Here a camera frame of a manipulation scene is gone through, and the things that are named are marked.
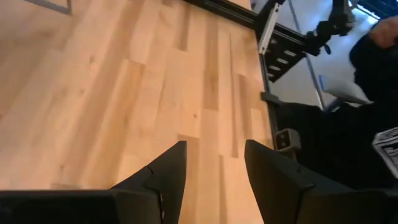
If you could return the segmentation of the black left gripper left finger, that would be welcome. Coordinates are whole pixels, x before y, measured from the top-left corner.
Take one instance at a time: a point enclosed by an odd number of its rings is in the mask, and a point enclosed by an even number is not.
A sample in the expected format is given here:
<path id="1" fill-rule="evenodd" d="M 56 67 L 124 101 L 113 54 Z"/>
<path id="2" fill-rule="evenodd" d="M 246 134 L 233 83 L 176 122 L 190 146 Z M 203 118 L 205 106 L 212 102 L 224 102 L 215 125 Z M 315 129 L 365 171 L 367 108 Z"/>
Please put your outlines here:
<path id="1" fill-rule="evenodd" d="M 178 224 L 187 176 L 187 142 L 179 141 L 112 187 L 119 224 Z"/>

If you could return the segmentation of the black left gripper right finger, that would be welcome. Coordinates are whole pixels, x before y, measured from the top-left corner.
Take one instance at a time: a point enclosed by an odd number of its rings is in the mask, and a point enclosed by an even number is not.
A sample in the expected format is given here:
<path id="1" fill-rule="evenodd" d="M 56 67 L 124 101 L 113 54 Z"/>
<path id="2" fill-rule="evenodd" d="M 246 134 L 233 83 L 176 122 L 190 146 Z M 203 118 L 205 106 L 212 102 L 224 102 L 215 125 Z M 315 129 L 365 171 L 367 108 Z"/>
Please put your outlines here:
<path id="1" fill-rule="evenodd" d="M 244 159 L 265 224 L 296 224 L 306 193 L 335 194 L 351 189 L 249 139 Z"/>

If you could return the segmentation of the person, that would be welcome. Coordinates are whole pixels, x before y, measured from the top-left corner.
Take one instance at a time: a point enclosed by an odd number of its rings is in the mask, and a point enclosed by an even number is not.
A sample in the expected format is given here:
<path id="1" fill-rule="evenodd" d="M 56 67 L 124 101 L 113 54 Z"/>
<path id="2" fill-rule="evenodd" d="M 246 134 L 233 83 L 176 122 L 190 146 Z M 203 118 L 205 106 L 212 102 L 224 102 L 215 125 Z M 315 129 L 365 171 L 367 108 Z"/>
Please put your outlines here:
<path id="1" fill-rule="evenodd" d="M 372 103 L 342 103 L 332 112 L 283 103 L 275 110 L 277 126 L 298 131 L 301 165 L 352 189 L 398 189 L 398 44 L 382 49 L 369 32 L 349 59 L 355 84 Z"/>

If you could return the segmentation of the grey chair part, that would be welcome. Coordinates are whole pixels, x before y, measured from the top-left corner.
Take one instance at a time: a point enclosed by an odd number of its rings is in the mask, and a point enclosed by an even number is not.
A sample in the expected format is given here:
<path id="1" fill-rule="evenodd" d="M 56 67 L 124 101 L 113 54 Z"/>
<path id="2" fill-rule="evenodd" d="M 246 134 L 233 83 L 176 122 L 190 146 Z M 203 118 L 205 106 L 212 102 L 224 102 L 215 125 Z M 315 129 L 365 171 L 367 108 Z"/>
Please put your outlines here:
<path id="1" fill-rule="evenodd" d="M 344 102 L 358 105 L 368 105 L 372 103 L 364 94 L 362 88 L 354 82 L 327 75 L 319 75 L 319 82 L 322 92 L 328 93 L 336 98 L 325 108 L 327 112 L 332 112 Z"/>

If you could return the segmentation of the black tripod clamp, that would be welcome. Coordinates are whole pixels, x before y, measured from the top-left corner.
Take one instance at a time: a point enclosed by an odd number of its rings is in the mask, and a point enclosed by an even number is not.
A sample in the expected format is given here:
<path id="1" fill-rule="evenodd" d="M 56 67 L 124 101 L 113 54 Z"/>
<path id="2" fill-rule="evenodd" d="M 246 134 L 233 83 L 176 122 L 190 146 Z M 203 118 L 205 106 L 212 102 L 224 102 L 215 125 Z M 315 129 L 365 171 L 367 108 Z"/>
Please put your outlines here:
<path id="1" fill-rule="evenodd" d="M 305 35 L 305 51 L 318 56 L 321 48 L 330 55 L 331 48 L 327 42 L 333 35 L 346 36 L 353 28 L 355 19 L 351 12 L 349 0 L 333 0 L 332 9 L 326 21 L 320 21 L 313 31 Z"/>

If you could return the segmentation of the person's hand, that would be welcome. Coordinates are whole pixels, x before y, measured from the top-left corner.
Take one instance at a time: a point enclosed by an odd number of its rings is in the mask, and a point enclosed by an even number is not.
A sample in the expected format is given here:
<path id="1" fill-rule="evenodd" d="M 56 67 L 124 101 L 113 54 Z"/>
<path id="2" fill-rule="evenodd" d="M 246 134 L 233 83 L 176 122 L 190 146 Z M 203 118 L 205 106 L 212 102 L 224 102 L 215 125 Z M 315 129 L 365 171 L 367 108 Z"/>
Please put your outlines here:
<path id="1" fill-rule="evenodd" d="M 398 44 L 398 16 L 379 21 L 369 32 L 371 40 L 380 48 L 387 49 Z"/>

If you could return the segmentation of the grey perforated metal riser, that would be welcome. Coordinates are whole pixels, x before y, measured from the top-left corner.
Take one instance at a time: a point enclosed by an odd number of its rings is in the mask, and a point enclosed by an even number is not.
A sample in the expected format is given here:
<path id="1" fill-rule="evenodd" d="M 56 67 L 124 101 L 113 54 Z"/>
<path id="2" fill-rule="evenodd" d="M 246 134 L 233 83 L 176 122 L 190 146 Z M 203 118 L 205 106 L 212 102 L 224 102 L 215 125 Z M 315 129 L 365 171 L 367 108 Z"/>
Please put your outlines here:
<path id="1" fill-rule="evenodd" d="M 72 15 L 73 13 L 72 0 L 65 0 L 64 3 L 60 2 L 61 0 L 24 0 L 24 1 L 69 16 Z"/>

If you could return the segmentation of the silver aluminium bracket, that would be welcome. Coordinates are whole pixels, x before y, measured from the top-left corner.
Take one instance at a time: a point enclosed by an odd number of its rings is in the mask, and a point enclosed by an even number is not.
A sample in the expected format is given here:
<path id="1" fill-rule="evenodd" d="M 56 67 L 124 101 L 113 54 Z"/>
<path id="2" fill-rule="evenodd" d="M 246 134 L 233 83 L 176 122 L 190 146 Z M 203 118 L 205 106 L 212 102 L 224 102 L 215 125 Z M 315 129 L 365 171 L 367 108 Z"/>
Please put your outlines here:
<path id="1" fill-rule="evenodd" d="M 271 40 L 271 35 L 276 24 L 276 20 L 279 13 L 280 4 L 275 0 L 269 0 L 264 8 L 262 9 L 262 15 L 266 16 L 266 23 L 262 26 L 262 35 L 259 41 L 259 53 L 264 55 L 269 42 Z"/>

